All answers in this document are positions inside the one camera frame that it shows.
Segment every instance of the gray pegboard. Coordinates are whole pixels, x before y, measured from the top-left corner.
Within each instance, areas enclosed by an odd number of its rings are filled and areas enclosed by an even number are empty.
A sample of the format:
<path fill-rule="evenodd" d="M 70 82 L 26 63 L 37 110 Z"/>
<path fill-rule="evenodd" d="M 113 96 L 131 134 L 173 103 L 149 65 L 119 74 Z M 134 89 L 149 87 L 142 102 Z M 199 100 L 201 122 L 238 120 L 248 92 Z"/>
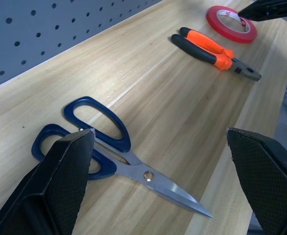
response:
<path fill-rule="evenodd" d="M 0 0 L 0 84 L 161 0 Z"/>

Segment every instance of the blue scissor handle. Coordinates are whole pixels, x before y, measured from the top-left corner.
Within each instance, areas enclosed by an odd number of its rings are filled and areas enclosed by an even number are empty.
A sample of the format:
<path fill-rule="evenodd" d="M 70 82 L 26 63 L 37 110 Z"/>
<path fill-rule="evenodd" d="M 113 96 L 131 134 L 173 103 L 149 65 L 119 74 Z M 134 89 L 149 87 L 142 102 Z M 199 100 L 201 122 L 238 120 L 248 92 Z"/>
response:
<path fill-rule="evenodd" d="M 120 152 L 123 152 L 123 153 L 129 152 L 131 148 L 131 142 L 130 142 L 129 134 L 127 132 L 127 129 L 124 123 L 121 121 L 121 119 L 119 119 L 118 116 L 115 115 L 115 113 L 113 113 L 111 110 L 109 110 L 107 107 L 105 107 L 103 104 L 99 103 L 95 99 L 92 99 L 89 96 L 85 96 L 77 100 L 74 100 L 72 103 L 64 107 L 63 114 L 64 114 L 65 119 L 69 121 L 70 123 L 72 123 L 73 125 L 77 126 L 78 128 L 82 128 L 82 129 L 93 128 L 90 125 L 79 120 L 74 114 L 75 108 L 79 106 L 83 106 L 83 105 L 91 106 L 99 110 L 100 112 L 102 112 L 119 128 L 122 134 L 122 138 L 117 140 L 95 129 L 96 137 L 99 140 L 102 140 L 108 145 L 114 147 Z"/>
<path fill-rule="evenodd" d="M 43 160 L 45 155 L 42 153 L 40 149 L 40 145 L 43 140 L 49 136 L 66 136 L 70 134 L 69 131 L 65 130 L 63 127 L 56 124 L 46 125 L 39 133 L 37 138 L 34 141 L 34 144 L 31 147 L 32 156 L 39 160 L 40 162 Z M 92 158 L 94 158 L 100 164 L 100 171 L 96 173 L 92 173 L 88 175 L 88 180 L 99 180 L 110 177 L 115 174 L 117 167 L 114 162 L 110 159 L 103 156 L 101 153 L 96 151 L 95 149 L 92 152 Z"/>

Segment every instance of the wooden table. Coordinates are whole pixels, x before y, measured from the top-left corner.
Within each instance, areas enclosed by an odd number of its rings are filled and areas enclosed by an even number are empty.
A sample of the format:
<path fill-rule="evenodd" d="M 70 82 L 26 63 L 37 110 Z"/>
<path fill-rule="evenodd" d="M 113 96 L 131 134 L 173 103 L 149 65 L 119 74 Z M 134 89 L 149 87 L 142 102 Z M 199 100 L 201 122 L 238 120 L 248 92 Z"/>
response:
<path fill-rule="evenodd" d="M 287 23 L 255 23 L 248 45 L 214 32 L 212 5 L 242 9 L 242 0 L 164 0 L 154 7 L 0 85 L 0 208 L 38 162 L 31 145 L 48 123 L 77 129 L 61 109 L 88 95 L 126 124 L 140 159 L 191 193 L 214 219 L 193 214 L 120 176 L 89 182 L 73 234 L 243 235 L 251 208 L 240 188 L 226 128 L 272 136 L 287 84 Z M 196 60 L 167 37 L 182 26 L 234 50 L 262 74 L 260 82 Z M 112 136 L 97 111 L 76 114 Z M 53 143 L 45 143 L 46 150 Z"/>

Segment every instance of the tape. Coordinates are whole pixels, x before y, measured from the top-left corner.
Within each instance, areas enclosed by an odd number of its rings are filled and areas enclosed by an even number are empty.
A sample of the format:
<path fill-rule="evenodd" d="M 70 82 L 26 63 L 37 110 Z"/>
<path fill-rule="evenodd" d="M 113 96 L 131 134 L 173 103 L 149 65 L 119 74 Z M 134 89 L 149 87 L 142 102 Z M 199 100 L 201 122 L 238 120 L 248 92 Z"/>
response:
<path fill-rule="evenodd" d="M 225 25 L 219 15 L 228 16 L 237 21 L 245 32 L 238 32 Z M 257 29 L 250 20 L 238 16 L 238 12 L 225 6 L 212 6 L 207 12 L 209 25 L 223 37 L 238 43 L 251 43 L 257 37 Z"/>

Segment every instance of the scissors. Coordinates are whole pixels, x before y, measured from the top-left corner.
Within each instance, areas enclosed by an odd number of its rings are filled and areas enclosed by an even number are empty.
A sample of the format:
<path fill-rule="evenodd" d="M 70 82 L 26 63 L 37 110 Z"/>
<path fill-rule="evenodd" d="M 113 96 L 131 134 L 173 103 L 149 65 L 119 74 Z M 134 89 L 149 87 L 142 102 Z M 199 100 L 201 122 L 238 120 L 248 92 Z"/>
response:
<path fill-rule="evenodd" d="M 230 70 L 254 81 L 261 79 L 258 72 L 235 58 L 232 50 L 222 47 L 198 31 L 182 27 L 179 34 L 173 34 L 170 40 L 187 54 L 215 65 L 221 71 Z"/>
<path fill-rule="evenodd" d="M 124 164 L 110 155 L 107 151 L 94 146 L 92 158 L 94 158 L 99 163 L 101 169 L 96 173 L 90 173 L 89 180 L 99 180 L 110 177 L 114 174 L 122 175 L 146 185 L 149 189 L 155 191 L 159 195 L 165 197 L 167 200 L 185 209 L 191 210 L 193 212 L 200 212 L 209 217 L 213 217 L 212 214 L 206 210 L 199 202 L 197 202 L 197 200 L 194 199 L 189 193 L 187 193 L 165 175 L 145 165 L 133 153 L 131 150 L 130 137 L 123 122 L 111 110 L 109 110 L 98 101 L 91 97 L 85 96 L 71 102 L 63 109 L 63 115 L 65 119 L 77 126 L 80 130 L 93 128 L 92 126 L 79 120 L 74 115 L 75 108 L 83 105 L 91 106 L 102 112 L 119 128 L 122 134 L 121 139 L 114 139 L 94 128 L 96 132 L 96 142 L 120 155 L 130 164 Z M 65 130 L 59 125 L 49 124 L 45 126 L 32 145 L 32 155 L 37 160 L 42 161 L 42 159 L 45 157 L 40 150 L 42 141 L 48 136 L 59 135 L 63 137 L 68 134 L 69 131 Z"/>

